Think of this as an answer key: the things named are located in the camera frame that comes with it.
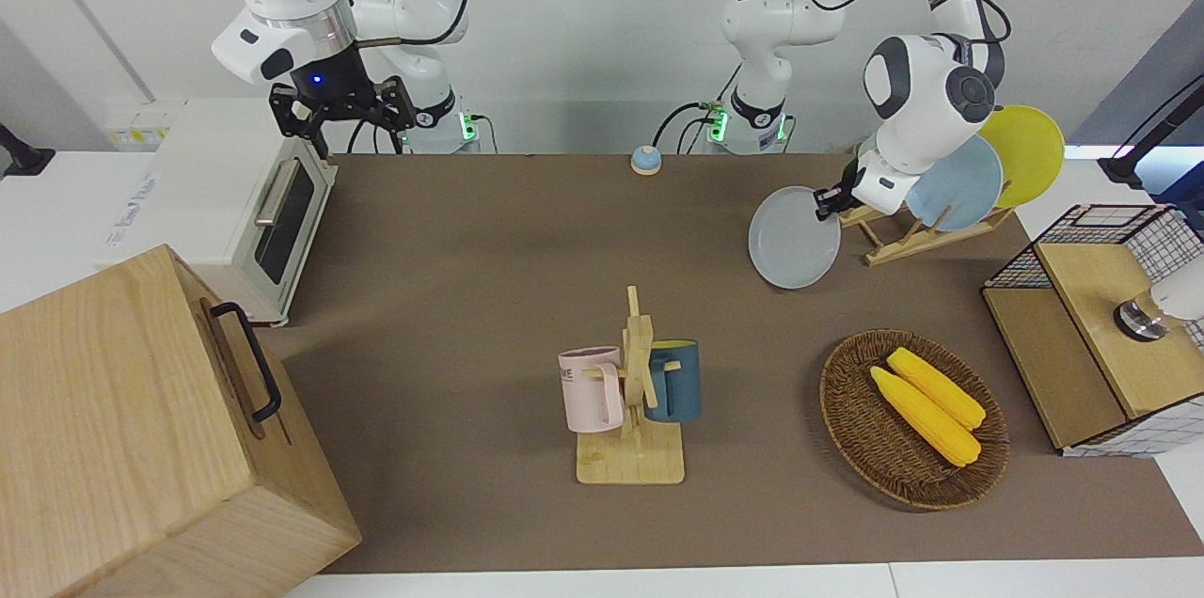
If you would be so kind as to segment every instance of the black metal handle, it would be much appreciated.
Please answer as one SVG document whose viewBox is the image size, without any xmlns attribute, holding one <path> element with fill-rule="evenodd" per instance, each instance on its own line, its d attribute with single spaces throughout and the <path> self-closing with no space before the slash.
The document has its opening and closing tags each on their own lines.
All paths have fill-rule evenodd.
<svg viewBox="0 0 1204 598">
<path fill-rule="evenodd" d="M 264 375 L 264 386 L 267 389 L 267 404 L 250 414 L 250 419 L 262 424 L 281 409 L 281 387 L 276 386 L 276 378 L 272 377 L 272 369 L 267 366 L 267 360 L 264 359 L 264 350 L 259 347 L 259 338 L 252 331 L 250 320 L 247 319 L 247 313 L 242 310 L 242 307 L 238 307 L 234 302 L 223 302 L 209 309 L 209 315 L 214 316 L 214 319 L 226 314 L 238 316 L 238 325 L 242 326 L 242 332 L 247 336 L 247 344 L 250 345 L 250 353 L 255 356 L 259 373 Z"/>
</svg>

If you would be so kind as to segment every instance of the wooden cabinet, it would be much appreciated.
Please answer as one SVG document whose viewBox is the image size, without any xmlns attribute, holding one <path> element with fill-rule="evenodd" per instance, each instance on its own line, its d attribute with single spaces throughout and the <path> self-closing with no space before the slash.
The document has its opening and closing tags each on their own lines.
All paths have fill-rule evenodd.
<svg viewBox="0 0 1204 598">
<path fill-rule="evenodd" d="M 359 543 L 216 306 L 161 247 L 0 315 L 0 596 L 278 597 Z"/>
<path fill-rule="evenodd" d="M 1054 446 L 1116 443 L 1168 409 L 1179 439 L 1192 439 L 1178 426 L 1191 410 L 1174 408 L 1204 393 L 1204 355 L 1182 328 L 1135 342 L 1112 320 L 1117 303 L 1150 286 L 1129 248 L 1037 243 L 1035 260 L 1050 286 L 988 286 L 982 295 Z M 1128 437 L 1137 444 L 1146 434 Z M 1135 452 L 1153 451 L 1144 448 Z"/>
</svg>

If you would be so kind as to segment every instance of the round woven basket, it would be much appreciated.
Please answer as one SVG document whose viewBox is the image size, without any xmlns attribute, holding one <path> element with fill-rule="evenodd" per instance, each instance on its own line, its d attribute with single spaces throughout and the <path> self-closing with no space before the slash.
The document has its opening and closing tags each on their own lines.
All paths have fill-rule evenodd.
<svg viewBox="0 0 1204 598">
<path fill-rule="evenodd" d="M 869 377 L 899 347 L 910 349 L 986 409 L 974 436 L 979 458 L 963 468 L 946 462 L 883 398 Z M 856 333 L 828 356 L 820 375 L 820 410 L 845 461 L 870 485 L 916 509 L 940 511 L 976 502 L 1008 466 L 1008 427 L 991 390 L 957 355 L 916 333 L 878 330 Z"/>
</svg>

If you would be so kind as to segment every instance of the blue mug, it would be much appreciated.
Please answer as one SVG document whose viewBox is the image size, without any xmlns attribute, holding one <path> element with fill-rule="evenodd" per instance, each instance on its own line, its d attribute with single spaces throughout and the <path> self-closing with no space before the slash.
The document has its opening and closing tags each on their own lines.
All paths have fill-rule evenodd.
<svg viewBox="0 0 1204 598">
<path fill-rule="evenodd" d="M 645 405 L 645 418 L 654 422 L 690 422 L 702 415 L 702 374 L 697 342 L 654 342 L 648 367 L 653 372 L 657 405 Z"/>
</svg>

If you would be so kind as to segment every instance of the white box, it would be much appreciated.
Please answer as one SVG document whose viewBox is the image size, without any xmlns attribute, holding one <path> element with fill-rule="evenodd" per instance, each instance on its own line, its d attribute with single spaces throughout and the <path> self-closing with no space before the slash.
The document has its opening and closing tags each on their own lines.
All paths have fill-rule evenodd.
<svg viewBox="0 0 1204 598">
<path fill-rule="evenodd" d="M 189 101 L 93 265 L 167 243 L 220 298 L 283 322 L 336 170 L 281 136 L 266 100 Z"/>
</svg>

